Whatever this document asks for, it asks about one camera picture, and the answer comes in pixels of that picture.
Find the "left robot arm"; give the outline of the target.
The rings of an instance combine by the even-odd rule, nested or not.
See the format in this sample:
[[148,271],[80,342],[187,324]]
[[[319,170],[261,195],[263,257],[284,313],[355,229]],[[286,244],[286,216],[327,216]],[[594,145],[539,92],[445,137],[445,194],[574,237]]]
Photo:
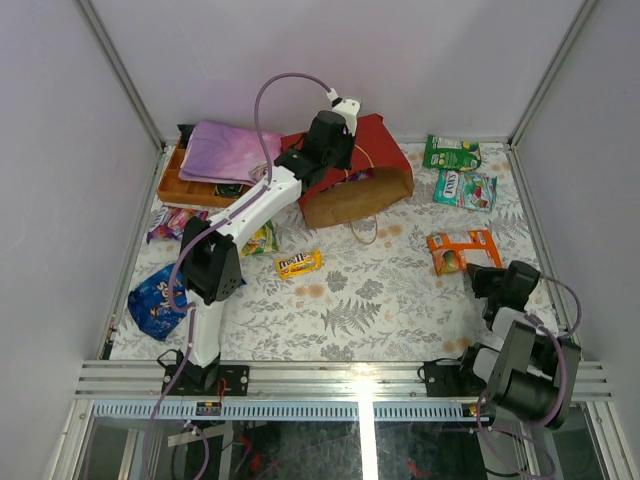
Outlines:
[[182,284],[192,310],[185,356],[191,362],[184,382],[197,394],[212,392],[219,371],[219,333],[226,300],[239,288],[239,253],[250,237],[284,207],[321,183],[331,169],[351,167],[358,107],[323,110],[302,141],[280,154],[267,175],[248,193],[210,220],[185,229],[179,261]]

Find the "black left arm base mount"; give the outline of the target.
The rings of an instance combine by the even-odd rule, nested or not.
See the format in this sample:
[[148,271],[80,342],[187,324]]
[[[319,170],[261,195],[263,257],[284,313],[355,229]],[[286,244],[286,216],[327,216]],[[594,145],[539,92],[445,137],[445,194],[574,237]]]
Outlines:
[[248,393],[250,367],[224,365],[217,357],[212,364],[200,367],[185,359],[177,349],[161,354],[156,362],[164,370],[163,389],[170,383],[171,396],[245,397]]

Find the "pink purple Fox's candy bag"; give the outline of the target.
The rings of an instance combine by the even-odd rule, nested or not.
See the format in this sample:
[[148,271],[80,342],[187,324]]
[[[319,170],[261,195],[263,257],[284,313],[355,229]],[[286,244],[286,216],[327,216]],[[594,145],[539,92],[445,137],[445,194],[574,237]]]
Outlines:
[[163,206],[154,218],[146,234],[146,243],[153,240],[181,240],[184,228],[191,218],[206,220],[209,213],[204,210]]

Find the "red paper bag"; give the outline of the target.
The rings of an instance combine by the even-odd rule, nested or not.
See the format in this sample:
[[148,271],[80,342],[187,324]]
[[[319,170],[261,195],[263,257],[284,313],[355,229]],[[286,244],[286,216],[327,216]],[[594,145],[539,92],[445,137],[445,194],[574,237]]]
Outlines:
[[[413,195],[412,167],[378,113],[358,119],[351,165],[349,171],[329,170],[298,200],[309,229],[355,222]],[[345,181],[365,169],[372,170],[372,178]]]

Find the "green candy packet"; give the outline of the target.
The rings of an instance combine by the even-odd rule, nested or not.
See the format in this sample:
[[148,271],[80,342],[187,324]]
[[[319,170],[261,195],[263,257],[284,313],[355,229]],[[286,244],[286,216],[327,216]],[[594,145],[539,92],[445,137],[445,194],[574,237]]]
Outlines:
[[479,144],[436,135],[427,137],[423,166],[438,170],[471,171],[482,163]]

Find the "yellow M&M's packet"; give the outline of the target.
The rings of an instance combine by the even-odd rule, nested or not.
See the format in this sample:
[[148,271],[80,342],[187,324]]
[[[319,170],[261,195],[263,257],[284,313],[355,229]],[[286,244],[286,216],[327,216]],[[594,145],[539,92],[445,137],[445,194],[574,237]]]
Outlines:
[[275,261],[276,271],[283,280],[316,271],[322,267],[322,264],[322,253],[318,249]]

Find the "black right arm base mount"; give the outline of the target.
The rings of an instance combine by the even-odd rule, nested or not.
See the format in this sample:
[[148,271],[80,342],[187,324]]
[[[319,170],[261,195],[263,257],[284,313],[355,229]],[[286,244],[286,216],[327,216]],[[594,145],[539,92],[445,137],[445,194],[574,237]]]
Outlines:
[[418,378],[425,385],[428,397],[478,397],[487,382],[477,376],[470,362],[437,359],[424,362],[417,369]]

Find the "yellow green Fox's candy bag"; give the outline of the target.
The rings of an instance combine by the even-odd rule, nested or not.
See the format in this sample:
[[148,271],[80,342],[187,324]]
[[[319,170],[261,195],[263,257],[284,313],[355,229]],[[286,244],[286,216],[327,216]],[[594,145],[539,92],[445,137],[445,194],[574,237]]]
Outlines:
[[271,220],[262,225],[249,238],[240,251],[240,257],[262,255],[279,251],[274,224]]

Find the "blue Oreo snack bag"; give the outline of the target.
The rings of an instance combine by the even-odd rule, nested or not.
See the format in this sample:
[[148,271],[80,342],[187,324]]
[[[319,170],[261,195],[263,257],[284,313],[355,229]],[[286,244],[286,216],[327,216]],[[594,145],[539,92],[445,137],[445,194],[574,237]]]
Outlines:
[[175,269],[175,264],[167,265],[129,293],[129,312],[143,333],[164,341],[191,307],[197,328],[208,325],[219,330],[225,305],[221,294],[228,297],[246,284],[240,266],[225,267],[221,279],[214,273],[200,286],[194,275],[188,276],[188,270],[187,262],[179,269]]

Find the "orange snack packet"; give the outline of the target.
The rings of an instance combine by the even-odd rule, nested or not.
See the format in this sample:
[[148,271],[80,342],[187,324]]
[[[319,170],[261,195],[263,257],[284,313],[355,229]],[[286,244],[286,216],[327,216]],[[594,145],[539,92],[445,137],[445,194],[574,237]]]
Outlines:
[[489,230],[436,232],[426,238],[438,276],[466,270],[469,264],[502,268],[502,260]]

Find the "purple white candy bag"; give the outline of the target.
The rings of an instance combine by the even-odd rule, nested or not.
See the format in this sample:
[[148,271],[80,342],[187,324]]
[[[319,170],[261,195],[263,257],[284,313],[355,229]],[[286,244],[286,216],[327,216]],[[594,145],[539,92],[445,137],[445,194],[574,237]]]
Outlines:
[[373,177],[373,173],[371,169],[360,170],[358,172],[352,173],[349,175],[345,181],[346,182],[354,182],[360,180],[366,180]]

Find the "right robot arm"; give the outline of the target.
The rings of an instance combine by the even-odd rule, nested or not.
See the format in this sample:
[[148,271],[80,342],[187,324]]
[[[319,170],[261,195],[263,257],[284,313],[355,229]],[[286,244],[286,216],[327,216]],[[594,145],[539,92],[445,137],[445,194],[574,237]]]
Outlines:
[[471,289],[485,301],[481,317],[503,339],[499,349],[480,343],[468,347],[456,369],[458,387],[467,394],[486,389],[487,399],[535,427],[560,428],[566,420],[581,359],[571,339],[580,321],[554,333],[526,308],[541,280],[562,283],[522,261],[506,268],[469,263]]

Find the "teal Fox's candy bag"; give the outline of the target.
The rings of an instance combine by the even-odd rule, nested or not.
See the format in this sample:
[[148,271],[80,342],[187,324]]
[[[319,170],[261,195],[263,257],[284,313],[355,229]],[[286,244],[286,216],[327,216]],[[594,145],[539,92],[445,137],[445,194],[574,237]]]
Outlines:
[[475,171],[443,170],[433,200],[442,205],[491,212],[497,197],[497,177]]

